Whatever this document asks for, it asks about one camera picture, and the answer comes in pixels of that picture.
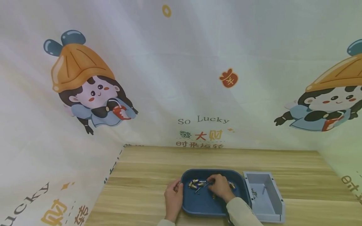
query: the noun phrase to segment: blue tray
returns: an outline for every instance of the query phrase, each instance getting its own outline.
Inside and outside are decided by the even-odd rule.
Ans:
[[[251,207],[251,199],[245,179],[238,172],[233,170],[191,169],[184,172],[181,177],[181,182],[184,184],[182,209],[187,214],[200,217],[226,216],[225,202],[219,197],[213,199],[212,192],[207,187],[201,188],[199,195],[195,194],[195,190],[188,187],[191,180],[206,180],[212,174],[225,176],[236,187],[236,190],[233,190],[234,195],[242,198]]]

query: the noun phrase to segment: orange hat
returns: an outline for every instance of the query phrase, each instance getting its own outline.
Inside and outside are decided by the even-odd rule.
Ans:
[[[79,88],[96,75],[115,80],[111,69],[93,50],[81,44],[67,44],[51,69],[53,90],[60,93]]]
[[[347,58],[331,67],[306,88],[306,92],[362,85],[362,54]]]

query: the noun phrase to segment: gold coin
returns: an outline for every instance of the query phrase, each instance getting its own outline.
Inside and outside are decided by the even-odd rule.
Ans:
[[[171,16],[171,9],[168,5],[163,5],[162,6],[162,13],[165,17],[170,17]]]

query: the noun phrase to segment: sparkle star shape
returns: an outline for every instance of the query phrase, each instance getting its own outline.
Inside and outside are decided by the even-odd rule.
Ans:
[[[63,187],[62,187],[62,189],[61,189],[61,190],[67,189],[67,188],[68,188],[68,186],[69,186],[69,184],[70,184],[70,182],[69,182],[69,183],[67,183],[67,184],[63,184]]]

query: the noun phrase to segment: wood grain surface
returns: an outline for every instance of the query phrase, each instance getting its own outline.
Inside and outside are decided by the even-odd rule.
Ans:
[[[192,168],[272,172],[286,226],[362,225],[362,205],[318,152],[134,146],[123,151],[86,226],[156,226],[165,215],[166,185]],[[176,225],[227,223],[182,212]]]

